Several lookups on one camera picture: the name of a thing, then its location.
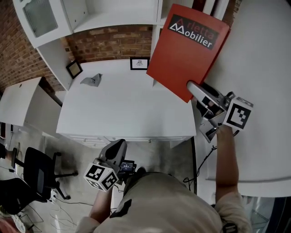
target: black chair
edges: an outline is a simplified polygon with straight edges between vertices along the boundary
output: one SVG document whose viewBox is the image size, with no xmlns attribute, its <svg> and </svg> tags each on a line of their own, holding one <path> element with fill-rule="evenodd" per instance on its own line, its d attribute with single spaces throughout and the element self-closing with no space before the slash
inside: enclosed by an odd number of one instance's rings
<svg viewBox="0 0 291 233">
<path fill-rule="evenodd" d="M 32 201 L 47 202 L 19 178 L 1 180 L 0 187 L 0 205 L 9 214 L 18 214 Z"/>
<path fill-rule="evenodd" d="M 60 183 L 55 179 L 59 177 L 77 176 L 78 172 L 71 174 L 55 175 L 55 160 L 61 153 L 54 153 L 53 159 L 46 154 L 34 149 L 27 148 L 24 163 L 15 160 L 22 166 L 24 181 L 45 199 L 50 199 L 50 192 L 56 189 L 63 199 L 69 200 L 70 196 L 64 196 L 60 189 Z"/>
</svg>

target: framed picture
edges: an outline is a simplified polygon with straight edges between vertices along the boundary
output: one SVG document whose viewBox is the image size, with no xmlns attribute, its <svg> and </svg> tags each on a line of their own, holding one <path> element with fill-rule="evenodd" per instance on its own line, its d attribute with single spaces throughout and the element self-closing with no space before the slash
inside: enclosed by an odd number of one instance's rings
<svg viewBox="0 0 291 233">
<path fill-rule="evenodd" d="M 72 79 L 76 78 L 83 70 L 77 60 L 74 60 L 70 64 L 66 66 L 69 74 L 71 75 Z"/>
<path fill-rule="evenodd" d="M 132 71 L 147 70 L 149 63 L 150 63 L 149 57 L 131 57 L 130 70 Z"/>
</svg>

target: red folder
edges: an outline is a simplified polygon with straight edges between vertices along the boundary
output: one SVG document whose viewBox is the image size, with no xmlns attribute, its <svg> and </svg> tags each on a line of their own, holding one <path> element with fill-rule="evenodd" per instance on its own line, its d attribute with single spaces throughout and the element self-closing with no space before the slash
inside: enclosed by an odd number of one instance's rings
<svg viewBox="0 0 291 233">
<path fill-rule="evenodd" d="M 224 22 L 173 4 L 146 73 L 188 102 L 187 82 L 204 81 L 228 32 Z"/>
</svg>

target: black picture frame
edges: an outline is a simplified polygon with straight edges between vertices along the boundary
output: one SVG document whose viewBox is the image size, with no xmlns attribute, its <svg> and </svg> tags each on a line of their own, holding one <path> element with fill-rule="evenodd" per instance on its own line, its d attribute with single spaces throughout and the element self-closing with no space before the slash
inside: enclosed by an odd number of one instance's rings
<svg viewBox="0 0 291 233">
<path fill-rule="evenodd" d="M 70 68 L 74 65 L 77 64 L 77 66 L 79 67 L 79 72 L 77 72 L 75 75 L 72 74 Z M 83 70 L 82 67 L 80 66 L 79 62 L 77 60 L 72 61 L 70 64 L 68 64 L 66 66 L 67 71 L 69 72 L 69 74 L 71 75 L 72 79 L 76 78 Z"/>
<path fill-rule="evenodd" d="M 147 67 L 146 68 L 132 68 L 132 61 L 133 60 L 147 60 Z M 146 71 L 149 67 L 150 57 L 130 57 L 130 70 L 131 71 Z"/>
</svg>

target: khaki t-shirt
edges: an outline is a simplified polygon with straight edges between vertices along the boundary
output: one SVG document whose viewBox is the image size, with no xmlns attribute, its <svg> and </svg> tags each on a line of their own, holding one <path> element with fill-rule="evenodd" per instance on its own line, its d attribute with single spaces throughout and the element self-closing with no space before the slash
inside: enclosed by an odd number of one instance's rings
<svg viewBox="0 0 291 233">
<path fill-rule="evenodd" d="M 76 233 L 212 233 L 222 232 L 226 223 L 234 223 L 240 233 L 251 233 L 241 201 L 241 195 L 232 192 L 213 208 L 174 177 L 153 173 L 123 197 L 116 210 L 123 209 L 122 217 L 107 218 L 102 224 L 84 217 Z"/>
</svg>

